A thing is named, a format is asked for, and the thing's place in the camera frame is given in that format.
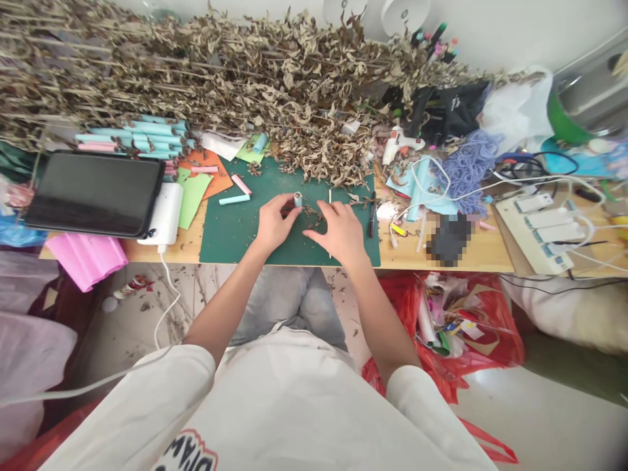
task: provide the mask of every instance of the white wall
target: white wall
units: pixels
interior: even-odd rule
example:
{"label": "white wall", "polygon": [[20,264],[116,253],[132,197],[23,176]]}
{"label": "white wall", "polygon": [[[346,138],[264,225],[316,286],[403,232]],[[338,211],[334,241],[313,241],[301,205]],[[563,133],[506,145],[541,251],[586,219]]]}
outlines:
{"label": "white wall", "polygon": [[[170,8],[184,19],[207,12],[207,0],[117,0],[138,13],[146,5]],[[308,9],[324,24],[323,0],[212,0],[229,16],[280,19]],[[385,0],[369,0],[364,16],[367,36],[385,41],[379,24]],[[444,39],[459,38],[460,61],[478,69],[497,70],[537,63],[557,70],[594,49],[628,26],[627,0],[432,0],[424,28],[448,24]]]}

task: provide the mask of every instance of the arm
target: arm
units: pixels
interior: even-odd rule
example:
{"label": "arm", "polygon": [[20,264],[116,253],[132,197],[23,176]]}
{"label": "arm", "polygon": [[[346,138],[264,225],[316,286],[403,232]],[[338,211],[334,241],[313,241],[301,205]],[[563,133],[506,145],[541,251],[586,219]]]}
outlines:
{"label": "arm", "polygon": [[303,234],[327,250],[347,270],[358,300],[366,344],[384,384],[403,365],[421,366],[414,344],[381,288],[364,249],[362,224],[350,205],[318,201],[327,220],[327,234]]}
{"label": "arm", "polygon": [[194,319],[183,339],[183,343],[207,349],[216,366],[236,332],[266,259],[285,241],[301,213],[302,208],[296,207],[286,219],[281,217],[281,208],[292,198],[293,193],[281,194],[260,208],[260,225],[255,240],[225,284]]}

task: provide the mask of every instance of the floor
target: floor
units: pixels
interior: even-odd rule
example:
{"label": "floor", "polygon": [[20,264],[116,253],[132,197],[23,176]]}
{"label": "floor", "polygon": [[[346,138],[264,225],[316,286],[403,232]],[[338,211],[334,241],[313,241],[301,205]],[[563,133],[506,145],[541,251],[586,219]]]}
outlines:
{"label": "floor", "polygon": [[[172,265],[172,279],[182,292],[168,322],[160,325],[160,345],[177,340],[194,315],[233,270],[227,265]],[[349,280],[340,269],[324,269],[334,303],[347,335],[347,346],[358,367],[370,358],[362,335],[357,305]],[[116,274],[114,289],[135,275],[154,281],[110,313],[100,310],[80,356],[76,386],[93,383],[129,368],[155,350],[154,328],[175,299],[160,264],[130,264]],[[486,370],[466,377],[467,391],[459,391],[455,413],[486,430],[512,448],[520,465],[499,469],[590,470],[624,469],[628,438],[628,410],[553,383],[523,368]],[[85,394],[77,405],[109,392],[115,383]]]}

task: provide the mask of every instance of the pixelated blur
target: pixelated blur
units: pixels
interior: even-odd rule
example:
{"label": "pixelated blur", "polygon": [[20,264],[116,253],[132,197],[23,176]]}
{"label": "pixelated blur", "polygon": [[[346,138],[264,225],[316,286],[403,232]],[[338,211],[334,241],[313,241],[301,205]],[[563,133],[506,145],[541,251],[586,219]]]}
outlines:
{"label": "pixelated blur", "polygon": [[441,215],[436,223],[436,231],[427,241],[428,257],[443,267],[458,266],[458,261],[466,252],[466,243],[475,233],[476,223],[465,215]]}

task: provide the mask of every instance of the hand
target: hand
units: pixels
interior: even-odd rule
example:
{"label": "hand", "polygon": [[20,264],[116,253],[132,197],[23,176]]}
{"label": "hand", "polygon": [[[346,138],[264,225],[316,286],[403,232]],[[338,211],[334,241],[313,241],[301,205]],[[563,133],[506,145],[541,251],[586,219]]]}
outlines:
{"label": "hand", "polygon": [[284,206],[294,206],[294,193],[277,195],[260,208],[260,225],[254,244],[267,255],[286,240],[296,217],[303,210],[302,207],[293,207],[284,219],[281,216],[281,208]]}
{"label": "hand", "polygon": [[317,204],[327,220],[327,234],[305,230],[303,235],[319,244],[347,269],[363,264],[371,266],[364,248],[364,229],[353,208],[340,201],[331,204],[317,201]]}

